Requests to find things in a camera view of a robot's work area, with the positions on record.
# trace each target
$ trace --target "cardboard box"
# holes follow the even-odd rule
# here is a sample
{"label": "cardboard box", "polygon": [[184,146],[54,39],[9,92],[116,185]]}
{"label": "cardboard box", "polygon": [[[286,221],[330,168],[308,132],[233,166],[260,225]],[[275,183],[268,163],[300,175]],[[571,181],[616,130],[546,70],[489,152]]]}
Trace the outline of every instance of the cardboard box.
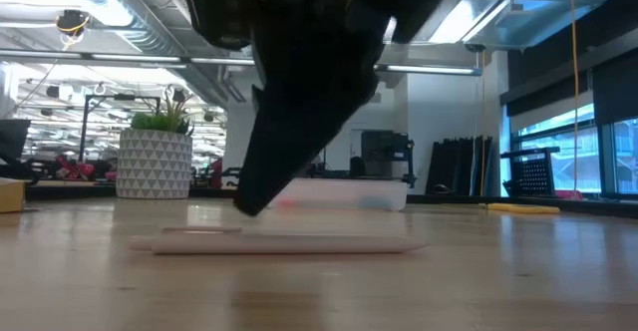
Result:
{"label": "cardboard box", "polygon": [[22,211],[24,208],[24,180],[0,177],[0,212]]}

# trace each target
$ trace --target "window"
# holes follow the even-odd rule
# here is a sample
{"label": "window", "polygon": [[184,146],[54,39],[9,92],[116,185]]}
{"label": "window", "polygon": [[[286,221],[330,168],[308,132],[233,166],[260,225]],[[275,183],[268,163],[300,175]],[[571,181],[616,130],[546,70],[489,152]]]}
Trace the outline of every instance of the window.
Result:
{"label": "window", "polygon": [[638,119],[614,124],[616,187],[620,193],[638,193]]}
{"label": "window", "polygon": [[[574,189],[574,111],[554,117],[518,131],[521,150],[560,147],[551,155],[551,167],[556,190]],[[593,125],[594,106],[578,109],[578,184],[581,192],[601,192],[598,131]]]}

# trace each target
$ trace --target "geometric patterned planter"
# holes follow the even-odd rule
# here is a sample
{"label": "geometric patterned planter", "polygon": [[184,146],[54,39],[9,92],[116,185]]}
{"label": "geometric patterned planter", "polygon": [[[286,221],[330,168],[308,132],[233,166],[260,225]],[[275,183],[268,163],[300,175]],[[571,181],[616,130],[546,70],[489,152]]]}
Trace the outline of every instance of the geometric patterned planter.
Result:
{"label": "geometric patterned planter", "polygon": [[120,134],[116,191],[119,197],[188,197],[192,138],[160,131],[127,129]]}

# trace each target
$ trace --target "wooden table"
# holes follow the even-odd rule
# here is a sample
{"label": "wooden table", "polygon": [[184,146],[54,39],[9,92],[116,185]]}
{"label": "wooden table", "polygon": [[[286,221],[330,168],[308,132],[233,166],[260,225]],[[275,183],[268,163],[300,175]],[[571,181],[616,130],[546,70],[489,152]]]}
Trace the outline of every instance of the wooden table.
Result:
{"label": "wooden table", "polygon": [[[0,215],[0,329],[633,330],[638,223],[487,215],[267,210],[225,200],[87,199]],[[129,236],[169,225],[410,234],[405,255],[153,256]]]}

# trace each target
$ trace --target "green plant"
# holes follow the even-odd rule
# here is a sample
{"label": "green plant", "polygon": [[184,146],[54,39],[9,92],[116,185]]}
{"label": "green plant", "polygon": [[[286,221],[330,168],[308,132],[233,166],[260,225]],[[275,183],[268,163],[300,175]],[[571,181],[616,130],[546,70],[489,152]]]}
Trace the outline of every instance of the green plant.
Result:
{"label": "green plant", "polygon": [[168,96],[164,96],[165,110],[160,110],[156,115],[136,113],[131,120],[131,128],[192,136],[194,127],[190,128],[190,119],[184,110],[184,104],[191,97],[188,96],[183,102],[172,102]]}

